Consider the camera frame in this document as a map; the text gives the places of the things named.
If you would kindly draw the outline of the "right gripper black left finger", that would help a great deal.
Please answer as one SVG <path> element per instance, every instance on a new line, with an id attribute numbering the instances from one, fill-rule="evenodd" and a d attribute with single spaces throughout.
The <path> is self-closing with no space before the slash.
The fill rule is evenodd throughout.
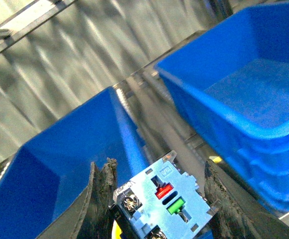
<path id="1" fill-rule="evenodd" d="M 117 160 L 107 158 L 99 169 L 91 163 L 89 181 L 74 202 L 37 236 L 38 239 L 110 239 L 110 205 L 117 188 Z"/>

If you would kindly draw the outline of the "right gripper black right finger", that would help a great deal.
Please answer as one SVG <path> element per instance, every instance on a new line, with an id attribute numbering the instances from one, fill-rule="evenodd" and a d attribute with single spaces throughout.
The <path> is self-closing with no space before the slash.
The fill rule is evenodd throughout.
<path id="1" fill-rule="evenodd" d="M 205 163 L 205 198 L 218 210 L 215 239 L 289 239 L 289 226 L 265 209 L 216 163 Z"/>

